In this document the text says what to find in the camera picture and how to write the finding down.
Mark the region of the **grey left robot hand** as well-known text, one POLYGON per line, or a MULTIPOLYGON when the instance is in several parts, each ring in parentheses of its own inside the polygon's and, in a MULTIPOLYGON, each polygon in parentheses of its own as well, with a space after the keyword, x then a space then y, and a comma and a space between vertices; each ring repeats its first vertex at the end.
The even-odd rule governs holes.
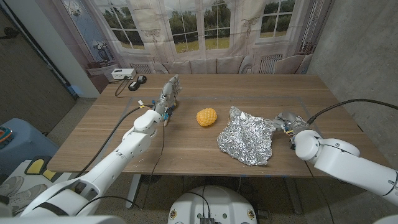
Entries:
POLYGON ((175 75, 163 86, 159 99, 155 103, 154 110, 163 116, 167 109, 176 102, 181 90, 179 75, 175 75))

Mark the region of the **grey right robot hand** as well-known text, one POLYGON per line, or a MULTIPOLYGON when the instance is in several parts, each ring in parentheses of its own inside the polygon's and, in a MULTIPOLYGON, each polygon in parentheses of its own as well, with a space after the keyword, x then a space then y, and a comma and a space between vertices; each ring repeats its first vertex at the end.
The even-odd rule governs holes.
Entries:
POLYGON ((273 120, 272 124, 285 134, 295 136, 301 131, 309 130, 309 124, 299 115, 290 111, 279 113, 273 120))

